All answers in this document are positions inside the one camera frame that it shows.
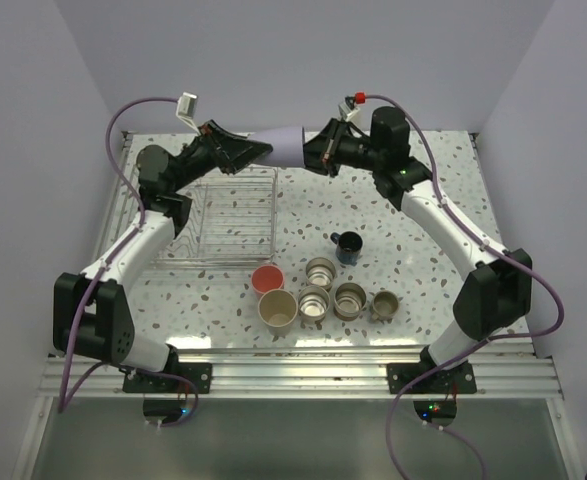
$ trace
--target gray floor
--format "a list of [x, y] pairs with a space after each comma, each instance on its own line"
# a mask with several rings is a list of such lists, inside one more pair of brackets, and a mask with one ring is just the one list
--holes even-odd
[[[78, 399], [53, 414], [35, 479], [396, 479], [386, 401], [206, 400], [190, 424], [144, 426], [139, 399]], [[414, 479], [480, 478], [472, 453], [420, 425], [411, 402], [395, 451]], [[491, 480], [565, 479], [546, 403], [463, 400], [452, 425], [479, 448]]]

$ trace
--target black mounting plate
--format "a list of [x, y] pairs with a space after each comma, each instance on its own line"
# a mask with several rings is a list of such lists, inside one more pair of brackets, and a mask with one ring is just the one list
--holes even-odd
[[[386, 366], [386, 380], [389, 392], [393, 395], [414, 378], [424, 373], [424, 367], [419, 363], [389, 363]], [[475, 374], [469, 362], [464, 362], [451, 370], [442, 370], [431, 377], [413, 386], [409, 393], [451, 393], [453, 384], [457, 386], [457, 393], [477, 393]]]
[[[178, 370], [171, 373], [193, 382], [200, 395], [209, 393], [211, 389], [213, 365], [210, 363], [180, 363]], [[183, 389], [181, 382], [176, 380], [137, 373], [133, 379], [124, 377], [122, 391], [124, 393], [178, 393]]]

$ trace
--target metal dish rack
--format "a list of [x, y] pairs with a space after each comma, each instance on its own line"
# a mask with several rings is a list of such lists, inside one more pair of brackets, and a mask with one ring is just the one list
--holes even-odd
[[[137, 169], [131, 179], [137, 185]], [[275, 254], [277, 169], [248, 167], [237, 175], [211, 172], [180, 190], [193, 200], [180, 235], [151, 263], [155, 269], [251, 268]], [[136, 209], [118, 219], [118, 235]]]

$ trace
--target red cap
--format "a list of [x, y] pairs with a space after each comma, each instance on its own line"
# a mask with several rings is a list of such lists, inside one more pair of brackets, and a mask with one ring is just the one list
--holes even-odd
[[362, 104], [366, 102], [366, 94], [364, 92], [357, 92], [355, 94], [355, 103]]

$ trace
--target white speckled table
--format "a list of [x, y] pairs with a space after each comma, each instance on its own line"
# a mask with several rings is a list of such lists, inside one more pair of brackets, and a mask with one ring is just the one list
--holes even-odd
[[[467, 132], [427, 132], [427, 138], [443, 188], [478, 226], [499, 238]], [[177, 153], [191, 139], [134, 135], [126, 167], [132, 170], [146, 145], [159, 144]], [[417, 138], [412, 136], [411, 141], [413, 155], [425, 161]], [[129, 297], [136, 329], [179, 349], [408, 346], [431, 343], [452, 321], [451, 307], [462, 285], [453, 264], [417, 224], [376, 192], [369, 173], [343, 167], [338, 177], [329, 179], [301, 169], [281, 169], [277, 191], [274, 261], [286, 274], [285, 288], [297, 294], [304, 286], [307, 259], [325, 256], [338, 265], [337, 284], [357, 282], [369, 300], [381, 289], [398, 295], [401, 310], [390, 323], [372, 324], [368, 312], [345, 323], [331, 312], [321, 324], [302, 325], [298, 320], [286, 337], [274, 337], [257, 316], [250, 271], [217, 267], [145, 273]], [[122, 192], [115, 192], [102, 248], [123, 228], [113, 211], [133, 208]], [[355, 267], [339, 266], [329, 240], [332, 232], [346, 230], [359, 232], [364, 239]], [[518, 320], [509, 331], [526, 332], [526, 322]]]

